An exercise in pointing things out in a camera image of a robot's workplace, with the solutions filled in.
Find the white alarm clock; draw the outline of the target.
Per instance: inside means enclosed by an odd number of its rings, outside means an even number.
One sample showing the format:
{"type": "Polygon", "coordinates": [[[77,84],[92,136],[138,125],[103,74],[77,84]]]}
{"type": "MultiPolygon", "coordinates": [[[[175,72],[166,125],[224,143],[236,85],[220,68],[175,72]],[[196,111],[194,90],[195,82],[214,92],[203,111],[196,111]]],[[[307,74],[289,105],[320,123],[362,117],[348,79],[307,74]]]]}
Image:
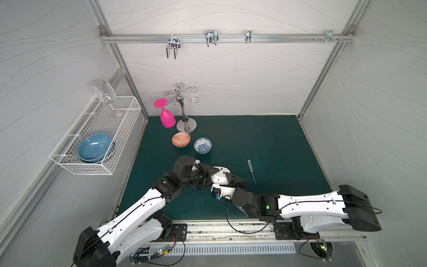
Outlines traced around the white alarm clock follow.
{"type": "Polygon", "coordinates": [[[218,184],[221,186],[229,186],[230,183],[226,176],[227,173],[231,173],[230,170],[226,167],[215,166],[215,168],[219,169],[219,171],[211,176],[211,181],[213,184],[218,184]]]}

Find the clear handle screwdriver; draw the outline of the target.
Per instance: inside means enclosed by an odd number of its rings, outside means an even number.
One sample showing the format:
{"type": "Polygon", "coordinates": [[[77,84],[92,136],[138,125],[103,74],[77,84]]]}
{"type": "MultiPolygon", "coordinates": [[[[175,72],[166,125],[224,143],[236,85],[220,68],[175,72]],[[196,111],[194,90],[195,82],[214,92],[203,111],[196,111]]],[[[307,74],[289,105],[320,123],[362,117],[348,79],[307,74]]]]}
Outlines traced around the clear handle screwdriver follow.
{"type": "Polygon", "coordinates": [[[251,173],[251,176],[252,176],[253,182],[254,182],[254,183],[256,183],[255,175],[254,175],[254,169],[253,169],[253,165],[252,165],[251,160],[250,160],[250,159],[248,159],[248,160],[247,160],[247,163],[248,163],[248,167],[249,167],[249,170],[250,170],[250,173],[251,173]]]}

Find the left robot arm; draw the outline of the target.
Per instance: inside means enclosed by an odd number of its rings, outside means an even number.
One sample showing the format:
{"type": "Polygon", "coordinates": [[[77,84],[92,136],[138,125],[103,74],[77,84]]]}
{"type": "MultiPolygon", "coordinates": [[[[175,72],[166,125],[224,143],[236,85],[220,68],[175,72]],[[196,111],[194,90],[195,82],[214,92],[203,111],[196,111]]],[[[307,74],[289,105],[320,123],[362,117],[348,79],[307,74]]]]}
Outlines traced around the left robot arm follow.
{"type": "Polygon", "coordinates": [[[76,267],[115,267],[137,249],[170,232],[172,222],[160,214],[183,188],[199,189],[225,181],[228,169],[203,164],[191,156],[180,156],[172,170],[157,179],[147,193],[115,219],[79,236],[72,265],[76,267]]]}

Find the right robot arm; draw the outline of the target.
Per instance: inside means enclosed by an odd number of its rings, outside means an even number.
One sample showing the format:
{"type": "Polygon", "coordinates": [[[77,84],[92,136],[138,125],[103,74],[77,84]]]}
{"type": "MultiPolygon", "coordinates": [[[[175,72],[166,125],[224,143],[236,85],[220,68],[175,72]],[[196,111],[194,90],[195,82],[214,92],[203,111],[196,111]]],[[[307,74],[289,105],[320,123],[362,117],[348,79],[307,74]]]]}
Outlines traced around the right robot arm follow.
{"type": "Polygon", "coordinates": [[[212,175],[211,181],[213,198],[233,203],[251,219],[267,223],[290,219],[296,234],[316,234],[342,225],[362,232],[381,230],[379,210],[372,207],[366,193],[350,185],[320,195],[288,196],[255,195],[244,189],[244,179],[223,170],[212,175]]]}

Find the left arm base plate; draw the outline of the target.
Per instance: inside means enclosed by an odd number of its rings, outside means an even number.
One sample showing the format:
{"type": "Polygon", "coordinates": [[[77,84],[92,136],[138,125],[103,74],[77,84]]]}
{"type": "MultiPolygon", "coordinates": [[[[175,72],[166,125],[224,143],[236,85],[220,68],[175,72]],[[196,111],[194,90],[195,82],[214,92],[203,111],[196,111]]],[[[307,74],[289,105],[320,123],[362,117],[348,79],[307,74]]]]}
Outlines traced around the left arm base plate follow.
{"type": "Polygon", "coordinates": [[[163,230],[160,237],[155,242],[174,242],[178,239],[186,241],[187,237],[187,224],[172,223],[163,230]]]}

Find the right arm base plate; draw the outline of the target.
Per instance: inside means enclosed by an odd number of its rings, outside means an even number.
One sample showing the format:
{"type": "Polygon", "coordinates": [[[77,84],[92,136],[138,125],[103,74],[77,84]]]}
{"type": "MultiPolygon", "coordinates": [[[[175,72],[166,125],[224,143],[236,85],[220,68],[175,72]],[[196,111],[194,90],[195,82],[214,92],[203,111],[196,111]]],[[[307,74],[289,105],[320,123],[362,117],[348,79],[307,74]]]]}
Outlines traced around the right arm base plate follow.
{"type": "Polygon", "coordinates": [[[297,221],[275,222],[274,233],[276,240],[302,240],[311,238],[320,238],[320,234],[305,232],[301,224],[297,221]]]}

